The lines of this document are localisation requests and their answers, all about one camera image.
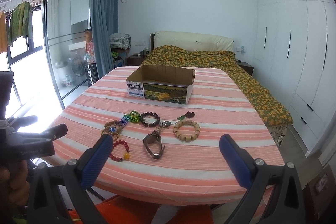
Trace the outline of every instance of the person's leg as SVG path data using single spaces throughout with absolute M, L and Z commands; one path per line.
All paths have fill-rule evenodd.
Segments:
M 160 206 L 122 196 L 113 196 L 96 205 L 108 224 L 150 224 Z M 72 219 L 79 219 L 76 211 L 69 214 Z
M 208 205 L 185 206 L 167 224 L 213 224 Z

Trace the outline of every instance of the headboard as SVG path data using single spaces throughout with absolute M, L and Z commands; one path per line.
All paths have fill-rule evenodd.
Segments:
M 151 34 L 151 50 L 154 46 L 174 45 L 188 51 L 232 51 L 233 42 L 232 38 L 211 34 L 167 31 Z

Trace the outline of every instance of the nightstand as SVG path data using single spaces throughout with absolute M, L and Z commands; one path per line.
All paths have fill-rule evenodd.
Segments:
M 240 63 L 237 62 L 237 64 L 238 64 L 238 66 L 240 66 L 244 71 L 246 71 L 249 75 L 252 76 L 252 74 L 253 74 L 253 67 L 252 67 L 250 64 L 248 64 L 248 63 L 246 63 L 246 62 L 240 62 Z
M 130 56 L 127 57 L 127 66 L 140 66 L 141 63 L 145 60 L 145 57 L 142 56 Z

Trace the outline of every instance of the pink and white striped tablecloth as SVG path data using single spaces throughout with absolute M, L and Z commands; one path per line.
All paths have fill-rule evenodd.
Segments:
M 187 111 L 201 127 L 199 138 L 185 143 L 173 134 L 173 127 L 162 133 L 166 145 L 161 159 L 147 153 L 142 140 L 152 131 L 141 124 L 128 125 L 120 140 L 130 148 L 128 161 L 108 159 L 96 186 L 125 197 L 147 202 L 191 205 L 227 203 L 240 199 L 240 187 L 219 151 L 219 138 L 228 133 L 253 158 L 262 158 L 270 165 L 283 165 L 279 150 L 256 110 L 231 78 L 222 70 L 196 70 L 192 96 L 185 105 L 130 97 L 125 79 L 137 67 L 120 67 L 111 71 L 87 89 L 63 110 L 52 125 L 65 123 L 68 134 L 54 142 L 56 154 L 47 158 L 62 165 L 79 158 L 99 139 L 104 124 L 120 119 L 130 110 L 156 112 L 161 120 L 175 121 Z M 182 127 L 181 132 L 193 132 Z M 119 145 L 113 154 L 122 156 Z

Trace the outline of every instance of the yellow bracelet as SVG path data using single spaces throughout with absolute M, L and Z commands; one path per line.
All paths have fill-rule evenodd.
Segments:
M 179 128 L 184 124 L 189 124 L 189 125 L 193 126 L 195 128 L 195 133 L 193 135 L 181 134 L 179 132 Z M 174 134 L 175 134 L 176 138 L 179 138 L 181 141 L 186 141 L 186 142 L 191 142 L 193 140 L 196 140 L 197 137 L 200 134 L 200 131 L 201 131 L 201 128 L 200 128 L 199 124 L 196 123 L 196 122 L 193 122 L 192 120 L 178 121 L 174 126 Z

